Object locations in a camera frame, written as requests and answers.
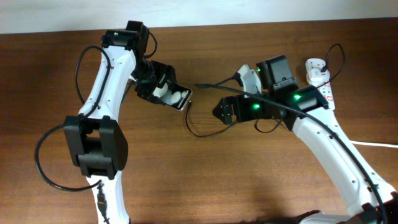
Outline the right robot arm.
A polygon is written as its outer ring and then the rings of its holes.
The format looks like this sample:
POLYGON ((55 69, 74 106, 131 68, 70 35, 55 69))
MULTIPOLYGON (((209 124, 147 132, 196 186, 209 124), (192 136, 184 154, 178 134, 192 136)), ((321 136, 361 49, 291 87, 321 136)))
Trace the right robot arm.
POLYGON ((313 152, 342 197, 347 215, 312 210, 274 223, 397 223, 397 190, 363 158, 314 86, 299 88, 285 56, 243 65, 236 77, 242 90, 222 98, 213 115, 224 124, 255 119, 284 123, 313 152))

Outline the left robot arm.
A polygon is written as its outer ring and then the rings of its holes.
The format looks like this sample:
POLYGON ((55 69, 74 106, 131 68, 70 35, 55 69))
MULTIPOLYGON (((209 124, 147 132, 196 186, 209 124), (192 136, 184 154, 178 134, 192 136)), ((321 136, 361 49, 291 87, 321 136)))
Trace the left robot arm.
POLYGON ((149 61, 152 34, 143 22, 129 21, 124 30, 107 30, 101 38, 101 65, 78 116, 67 116, 64 133, 72 162, 90 184, 99 223, 130 223, 122 188, 128 143, 119 126, 119 111, 129 84, 151 103, 166 105, 177 86, 175 69, 149 61))

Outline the black smartphone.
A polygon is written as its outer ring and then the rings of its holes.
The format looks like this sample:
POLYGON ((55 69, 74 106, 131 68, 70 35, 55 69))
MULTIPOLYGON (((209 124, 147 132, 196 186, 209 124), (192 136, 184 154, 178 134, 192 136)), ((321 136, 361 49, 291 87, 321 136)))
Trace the black smartphone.
POLYGON ((156 103, 170 106, 176 110, 183 110, 189 102, 192 90, 172 82, 166 82, 162 88, 156 87, 151 96, 156 103))

